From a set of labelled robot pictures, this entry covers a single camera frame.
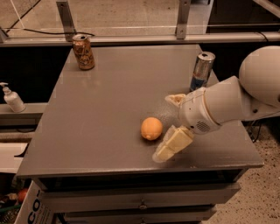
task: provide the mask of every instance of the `pump dispenser bottle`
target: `pump dispenser bottle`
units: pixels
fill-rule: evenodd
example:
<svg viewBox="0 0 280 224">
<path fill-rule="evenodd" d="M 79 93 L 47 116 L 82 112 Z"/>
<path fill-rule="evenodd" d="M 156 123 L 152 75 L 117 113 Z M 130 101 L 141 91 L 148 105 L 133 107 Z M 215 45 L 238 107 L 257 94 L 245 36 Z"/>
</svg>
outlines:
<svg viewBox="0 0 280 224">
<path fill-rule="evenodd" d="M 16 92 L 11 91 L 6 85 L 8 85 L 8 83 L 0 82 L 0 86 L 3 87 L 4 100 L 10 106 L 12 111 L 16 113 L 22 112 L 25 109 L 25 104 Z"/>
</svg>

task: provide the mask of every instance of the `drawer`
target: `drawer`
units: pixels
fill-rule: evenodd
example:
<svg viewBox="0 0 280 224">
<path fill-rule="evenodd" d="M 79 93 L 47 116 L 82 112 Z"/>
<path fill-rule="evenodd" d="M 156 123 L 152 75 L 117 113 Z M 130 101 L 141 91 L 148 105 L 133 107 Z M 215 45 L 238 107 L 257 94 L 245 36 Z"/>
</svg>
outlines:
<svg viewBox="0 0 280 224">
<path fill-rule="evenodd" d="M 140 210 L 115 210 L 99 212 L 66 213 L 66 221 L 83 224 L 152 224 L 206 221 L 214 213 L 214 206 L 183 206 Z"/>
<path fill-rule="evenodd" d="M 88 192 L 47 192 L 42 202 L 55 213 L 185 207 L 226 203 L 240 190 L 238 183 L 142 187 Z"/>
</svg>

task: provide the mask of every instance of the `soda can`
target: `soda can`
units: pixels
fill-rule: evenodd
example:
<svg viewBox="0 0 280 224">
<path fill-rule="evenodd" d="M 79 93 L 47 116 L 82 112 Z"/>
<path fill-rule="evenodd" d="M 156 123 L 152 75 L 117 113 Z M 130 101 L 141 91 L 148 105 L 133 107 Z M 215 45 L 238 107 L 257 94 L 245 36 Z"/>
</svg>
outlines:
<svg viewBox="0 0 280 224">
<path fill-rule="evenodd" d="M 198 55 L 192 73 L 191 91 L 207 85 L 214 60 L 215 55 L 212 52 L 202 52 Z"/>
<path fill-rule="evenodd" d="M 95 66 L 89 37 L 81 34 L 73 36 L 73 53 L 81 70 L 89 70 Z"/>
</svg>

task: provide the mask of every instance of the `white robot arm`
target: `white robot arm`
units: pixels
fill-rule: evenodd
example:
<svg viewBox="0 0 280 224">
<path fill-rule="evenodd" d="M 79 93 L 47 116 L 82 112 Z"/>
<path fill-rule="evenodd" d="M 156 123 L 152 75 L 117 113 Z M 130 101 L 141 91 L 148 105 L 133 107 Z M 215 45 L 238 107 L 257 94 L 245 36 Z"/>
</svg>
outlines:
<svg viewBox="0 0 280 224">
<path fill-rule="evenodd" d="M 235 76 L 189 94 L 165 98 L 178 108 L 180 128 L 170 127 L 153 155 L 165 162 L 183 150 L 194 134 L 218 130 L 224 123 L 254 121 L 280 116 L 280 46 L 266 46 L 252 52 Z"/>
</svg>

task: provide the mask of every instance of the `floor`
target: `floor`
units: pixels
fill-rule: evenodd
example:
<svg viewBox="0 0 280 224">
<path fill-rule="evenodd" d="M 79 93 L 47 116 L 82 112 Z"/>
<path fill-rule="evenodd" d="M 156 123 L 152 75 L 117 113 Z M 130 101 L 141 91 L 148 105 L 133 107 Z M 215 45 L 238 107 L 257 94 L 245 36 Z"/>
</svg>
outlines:
<svg viewBox="0 0 280 224">
<path fill-rule="evenodd" d="M 151 34 L 173 34 L 177 21 L 175 13 L 178 7 L 178 1 L 129 1 L 126 4 L 124 0 L 118 0 L 118 7 L 114 0 L 92 1 L 90 7 L 87 7 L 87 2 L 90 0 L 69 0 L 70 5 L 74 7 L 73 20 L 77 29 L 84 32 L 94 32 L 99 35 L 151 35 Z M 9 3 L 5 9 L 0 7 L 0 25 L 4 28 L 9 28 L 18 18 L 18 15 L 13 13 L 10 1 L 1 0 L 2 4 Z M 35 4 L 37 1 L 20 0 L 21 3 Z M 19 0 L 13 0 L 13 3 L 18 5 Z M 142 8 L 141 13 L 136 13 L 135 8 Z M 162 9 L 166 12 L 166 16 L 161 18 L 161 15 L 155 9 Z M 26 8 L 23 7 L 22 13 L 25 14 Z M 100 21 L 99 24 L 94 24 L 93 21 Z M 62 26 L 59 14 L 56 10 L 54 0 L 41 0 L 29 11 L 22 21 L 18 22 L 15 28 L 29 29 L 47 29 L 49 32 L 61 31 Z M 199 32 L 203 32 L 203 25 L 199 25 Z M 41 34 L 29 33 L 26 31 L 9 31 L 12 37 L 37 37 Z M 225 205 L 217 206 L 217 213 L 204 224 L 221 224 L 221 223 L 254 223 L 254 224 L 277 224 L 280 223 L 280 145 L 277 139 L 280 138 L 274 128 L 275 124 L 272 121 L 267 121 L 261 128 L 260 136 L 255 142 L 255 147 L 262 156 L 265 165 L 263 168 L 249 170 L 240 179 L 241 190 Z M 0 134 L 0 142 L 18 141 L 18 139 L 30 139 L 30 134 Z"/>
</svg>

